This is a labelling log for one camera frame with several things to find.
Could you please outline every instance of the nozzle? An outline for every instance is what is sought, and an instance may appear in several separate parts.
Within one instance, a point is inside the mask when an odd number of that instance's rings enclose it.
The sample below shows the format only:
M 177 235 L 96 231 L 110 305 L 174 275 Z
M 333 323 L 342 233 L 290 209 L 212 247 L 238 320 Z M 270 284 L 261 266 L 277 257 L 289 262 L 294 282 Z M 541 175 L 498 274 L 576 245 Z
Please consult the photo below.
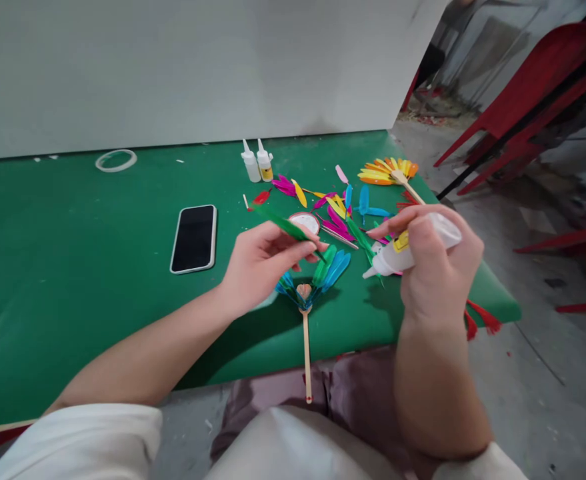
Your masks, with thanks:
M 377 270 L 375 270 L 375 267 L 370 267 L 368 270 L 366 270 L 364 272 L 364 274 L 361 277 L 362 278 L 370 278 L 376 274 L 377 274 Z

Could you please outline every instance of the smartphone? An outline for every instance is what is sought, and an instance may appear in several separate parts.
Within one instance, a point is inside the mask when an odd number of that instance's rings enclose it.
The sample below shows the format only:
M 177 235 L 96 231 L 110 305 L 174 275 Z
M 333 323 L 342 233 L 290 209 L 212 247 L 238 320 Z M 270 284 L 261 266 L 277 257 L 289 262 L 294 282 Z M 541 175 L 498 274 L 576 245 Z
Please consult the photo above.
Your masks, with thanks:
M 215 264 L 216 232 L 214 205 L 188 207 L 179 212 L 171 272 L 179 275 L 211 268 Z

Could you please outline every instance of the white sleeve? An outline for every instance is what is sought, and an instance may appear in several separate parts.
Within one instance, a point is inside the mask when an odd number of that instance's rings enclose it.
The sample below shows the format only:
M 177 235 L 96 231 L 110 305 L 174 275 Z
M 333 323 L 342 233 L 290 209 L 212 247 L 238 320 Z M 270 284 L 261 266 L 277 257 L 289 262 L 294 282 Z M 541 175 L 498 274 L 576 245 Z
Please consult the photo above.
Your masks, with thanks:
M 52 412 L 0 459 L 0 480 L 145 479 L 159 449 L 161 412 L 120 403 Z
M 448 462 L 439 466 L 433 480 L 526 480 L 519 467 L 492 442 L 486 451 L 469 462 Z

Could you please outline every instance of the pink pants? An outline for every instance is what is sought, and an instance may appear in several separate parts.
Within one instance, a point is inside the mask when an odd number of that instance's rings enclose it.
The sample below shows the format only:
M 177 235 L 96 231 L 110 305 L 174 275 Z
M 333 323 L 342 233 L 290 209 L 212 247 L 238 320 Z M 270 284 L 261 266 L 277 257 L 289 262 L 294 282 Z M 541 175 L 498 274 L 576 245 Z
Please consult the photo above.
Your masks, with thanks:
M 328 417 L 384 454 L 400 472 L 410 472 L 394 406 L 394 358 L 394 347 L 382 347 L 349 354 L 334 364 L 312 364 L 310 405 L 305 400 L 303 369 L 236 381 L 211 446 L 211 460 L 216 462 L 262 410 L 294 405 Z

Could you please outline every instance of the glue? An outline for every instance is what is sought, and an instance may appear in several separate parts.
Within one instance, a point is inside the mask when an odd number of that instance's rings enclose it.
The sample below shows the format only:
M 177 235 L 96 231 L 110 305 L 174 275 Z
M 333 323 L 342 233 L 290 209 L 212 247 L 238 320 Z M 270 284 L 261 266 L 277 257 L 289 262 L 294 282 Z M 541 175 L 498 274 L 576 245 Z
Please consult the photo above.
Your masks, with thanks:
M 257 151 L 257 162 L 259 164 L 259 171 L 261 172 L 261 179 L 264 181 L 273 181 L 273 168 L 271 166 L 271 160 L 273 154 L 269 154 L 264 150 L 264 146 L 261 144 L 261 140 L 257 139 L 259 150 Z
M 241 157 L 244 159 L 246 171 L 248 172 L 248 178 L 250 178 L 251 182 L 257 183 L 261 180 L 261 176 L 259 175 L 259 167 L 257 166 L 257 159 L 255 158 L 255 154 L 252 152 L 252 150 L 248 148 L 246 139 L 242 141 L 244 142 L 244 152 L 242 152 Z
M 461 232 L 448 218 L 436 212 L 429 213 L 426 218 L 432 222 L 435 232 L 441 238 L 446 250 L 461 242 Z M 415 259 L 408 243 L 408 230 L 406 230 L 373 257 L 373 266 L 366 270 L 362 277 L 369 278 L 377 274 L 387 277 L 392 273 L 404 271 L 414 266 Z

